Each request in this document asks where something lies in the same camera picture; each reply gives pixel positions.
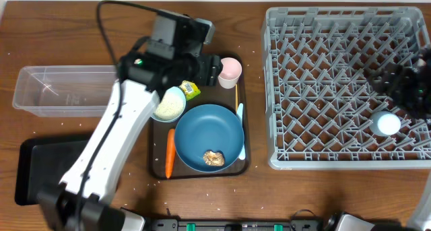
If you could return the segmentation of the light blue cup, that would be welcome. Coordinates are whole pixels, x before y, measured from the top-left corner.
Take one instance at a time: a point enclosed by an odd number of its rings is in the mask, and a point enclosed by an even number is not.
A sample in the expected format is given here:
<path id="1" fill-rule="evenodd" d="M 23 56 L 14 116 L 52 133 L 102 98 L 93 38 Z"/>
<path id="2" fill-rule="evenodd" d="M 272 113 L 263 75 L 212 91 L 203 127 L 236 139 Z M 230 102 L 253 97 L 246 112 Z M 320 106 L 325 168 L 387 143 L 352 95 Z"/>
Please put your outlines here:
<path id="1" fill-rule="evenodd" d="M 378 136 L 387 137 L 396 134 L 401 128 L 401 121 L 396 114 L 389 111 L 373 113 L 370 117 L 370 130 Z"/>

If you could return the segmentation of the pink cup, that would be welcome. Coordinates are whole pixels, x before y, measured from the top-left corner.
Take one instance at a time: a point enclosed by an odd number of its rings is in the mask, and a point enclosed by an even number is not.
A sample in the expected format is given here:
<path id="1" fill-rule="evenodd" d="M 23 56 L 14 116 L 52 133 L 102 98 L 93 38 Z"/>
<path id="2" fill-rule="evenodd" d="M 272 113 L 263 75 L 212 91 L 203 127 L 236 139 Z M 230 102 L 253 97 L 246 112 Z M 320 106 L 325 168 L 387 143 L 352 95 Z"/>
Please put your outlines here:
<path id="1" fill-rule="evenodd" d="M 242 65 L 232 57 L 226 57 L 221 60 L 222 71 L 218 75 L 220 85 L 225 89 L 233 88 L 242 74 Z"/>

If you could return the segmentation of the dark blue plate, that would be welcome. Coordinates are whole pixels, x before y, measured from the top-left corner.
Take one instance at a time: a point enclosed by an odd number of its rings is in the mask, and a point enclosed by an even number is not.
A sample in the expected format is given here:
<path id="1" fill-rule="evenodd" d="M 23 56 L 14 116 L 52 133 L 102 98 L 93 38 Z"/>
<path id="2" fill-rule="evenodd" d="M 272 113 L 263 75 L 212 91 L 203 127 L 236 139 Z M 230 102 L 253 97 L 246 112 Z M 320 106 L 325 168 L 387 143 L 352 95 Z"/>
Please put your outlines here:
<path id="1" fill-rule="evenodd" d="M 219 172 L 238 158 L 244 142 L 244 130 L 237 116 L 216 104 L 202 104 L 188 110 L 175 127 L 174 142 L 179 158 L 193 170 Z M 222 152 L 223 166 L 208 166 L 206 151 Z"/>

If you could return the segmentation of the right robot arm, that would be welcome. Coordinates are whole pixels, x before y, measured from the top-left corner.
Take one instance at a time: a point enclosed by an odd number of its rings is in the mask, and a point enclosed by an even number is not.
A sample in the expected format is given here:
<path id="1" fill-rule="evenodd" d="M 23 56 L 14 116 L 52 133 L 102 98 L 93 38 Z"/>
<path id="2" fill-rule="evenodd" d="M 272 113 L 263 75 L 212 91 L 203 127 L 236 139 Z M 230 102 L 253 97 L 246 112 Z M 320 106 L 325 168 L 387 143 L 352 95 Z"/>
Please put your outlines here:
<path id="1" fill-rule="evenodd" d="M 430 48 L 420 50 L 413 67 L 388 64 L 367 79 L 378 94 L 391 98 L 395 106 L 415 120 L 430 120 Z M 410 217 L 410 230 L 430 230 L 430 173 L 416 210 Z"/>

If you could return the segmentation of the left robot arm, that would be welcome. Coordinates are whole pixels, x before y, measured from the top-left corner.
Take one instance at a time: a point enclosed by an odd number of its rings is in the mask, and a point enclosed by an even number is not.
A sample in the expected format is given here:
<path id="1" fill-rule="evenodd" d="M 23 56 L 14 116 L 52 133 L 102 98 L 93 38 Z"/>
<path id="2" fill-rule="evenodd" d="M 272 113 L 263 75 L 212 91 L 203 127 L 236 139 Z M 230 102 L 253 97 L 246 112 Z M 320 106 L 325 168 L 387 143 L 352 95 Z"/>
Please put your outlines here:
<path id="1" fill-rule="evenodd" d="M 98 126 L 59 184 L 38 193 L 50 229 L 144 229 L 142 216 L 111 206 L 121 171 L 169 88 L 185 80 L 215 84 L 222 69 L 220 58 L 202 53 L 214 32 L 208 20 L 157 10 L 152 34 L 114 60 L 117 80 Z"/>

